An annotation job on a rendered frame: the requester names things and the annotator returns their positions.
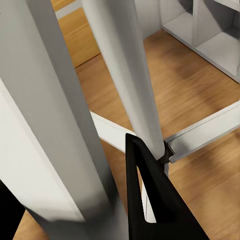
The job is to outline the camera tripod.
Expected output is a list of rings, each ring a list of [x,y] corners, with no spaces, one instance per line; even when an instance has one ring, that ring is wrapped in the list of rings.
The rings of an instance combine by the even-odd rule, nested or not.
[[[90,112],[51,0],[0,0],[0,180],[52,240],[129,240],[100,138],[141,138],[169,176],[240,127],[240,100],[163,140],[135,0],[79,1],[134,132]]]

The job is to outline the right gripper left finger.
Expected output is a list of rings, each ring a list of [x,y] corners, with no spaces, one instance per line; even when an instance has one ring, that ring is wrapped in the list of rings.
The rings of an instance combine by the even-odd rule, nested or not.
[[[13,240],[25,210],[0,179],[0,240]]]

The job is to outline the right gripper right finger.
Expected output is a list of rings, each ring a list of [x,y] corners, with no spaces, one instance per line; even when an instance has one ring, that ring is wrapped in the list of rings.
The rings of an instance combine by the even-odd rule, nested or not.
[[[145,142],[125,134],[129,240],[210,240]],[[137,167],[156,223],[145,220]]]

